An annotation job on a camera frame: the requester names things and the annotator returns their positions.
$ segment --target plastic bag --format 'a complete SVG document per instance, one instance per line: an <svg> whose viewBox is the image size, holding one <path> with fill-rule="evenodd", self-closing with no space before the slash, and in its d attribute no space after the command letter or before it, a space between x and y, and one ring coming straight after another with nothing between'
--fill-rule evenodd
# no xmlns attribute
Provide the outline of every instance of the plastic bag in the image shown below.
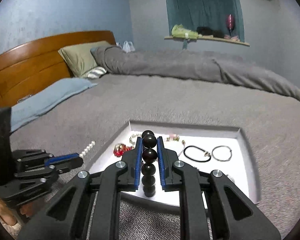
<svg viewBox="0 0 300 240"><path fill-rule="evenodd" d="M122 50L125 52L136 51L131 41L125 41L122 47Z"/></svg>

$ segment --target teal curtain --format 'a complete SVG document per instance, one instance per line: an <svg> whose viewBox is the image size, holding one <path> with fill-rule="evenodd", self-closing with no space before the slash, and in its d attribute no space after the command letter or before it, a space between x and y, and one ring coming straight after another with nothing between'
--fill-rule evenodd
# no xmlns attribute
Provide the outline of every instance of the teal curtain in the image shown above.
<svg viewBox="0 0 300 240"><path fill-rule="evenodd" d="M226 27L226 17L235 18L232 35L244 41L244 28L240 0L166 0L170 33L175 24L182 24L190 30L207 26L230 34Z"/></svg>

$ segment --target gray blanket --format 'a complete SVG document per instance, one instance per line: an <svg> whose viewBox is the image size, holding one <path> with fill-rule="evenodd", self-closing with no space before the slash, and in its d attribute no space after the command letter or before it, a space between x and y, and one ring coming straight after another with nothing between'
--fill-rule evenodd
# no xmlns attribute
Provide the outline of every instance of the gray blanket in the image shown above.
<svg viewBox="0 0 300 240"><path fill-rule="evenodd" d="M98 83L14 132L12 149L45 149L58 156L81 152L95 140L83 167L60 176L60 187L128 120L242 127L259 169L258 207L282 238L293 228L300 218L299 101L233 85L158 76L107 74ZM179 239L179 226L176 215L121 203L120 240Z"/></svg>
<svg viewBox="0 0 300 240"><path fill-rule="evenodd" d="M158 75L232 84L293 97L300 101L300 89L270 70L244 62L242 58L217 52L189 50L125 53L116 46L99 47L96 62L109 73Z"/></svg>

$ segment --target white tray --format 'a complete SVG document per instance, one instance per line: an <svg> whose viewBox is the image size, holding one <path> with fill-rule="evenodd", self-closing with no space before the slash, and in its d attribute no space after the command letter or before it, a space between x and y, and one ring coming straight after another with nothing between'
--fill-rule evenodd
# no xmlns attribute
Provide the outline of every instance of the white tray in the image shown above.
<svg viewBox="0 0 300 240"><path fill-rule="evenodd" d="M162 136L164 141L170 134L178 134L180 136L179 142L164 143L165 148L174 150L177 154L183 149L182 140L185 140L186 147L195 145L208 152L211 152L214 147L219 145L229 146L232 149L232 158L228 162L220 162L212 157L209 162L199 163L188 159L183 153L179 159L197 167L200 171L210 173L213 170L221 170L224 174L229 174L234 179L236 186L253 203L260 201L261 190L255 160L244 132L242 129L236 127L129 121L94 156L87 165L87 170L90 173L103 171L107 166L121 160L121 158L117 158L113 154L115 144L124 143L130 146L130 136L142 133L144 130L153 131L156 137ZM203 157L201 151L194 148L188 148L186 153L194 159L207 159ZM224 147L216 149L214 155L219 159L228 159L230 156L229 150ZM142 182L140 181L139 190L136 192L123 192L122 198L138 206L155 211L178 213L179 192L164 192L162 190L157 161L154 162L154 166L156 167L154 175L156 194L151 198L146 197L142 189ZM202 197L204 205L207 207L204 194Z"/></svg>

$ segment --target green pillow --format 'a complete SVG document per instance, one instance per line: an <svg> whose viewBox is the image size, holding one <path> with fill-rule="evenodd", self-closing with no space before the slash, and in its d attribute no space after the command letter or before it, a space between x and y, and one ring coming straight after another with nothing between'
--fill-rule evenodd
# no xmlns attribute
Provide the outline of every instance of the green pillow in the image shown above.
<svg viewBox="0 0 300 240"><path fill-rule="evenodd" d="M76 44L58 50L75 77L87 77L90 70L98 67L90 49L99 46L110 46L107 41Z"/></svg>

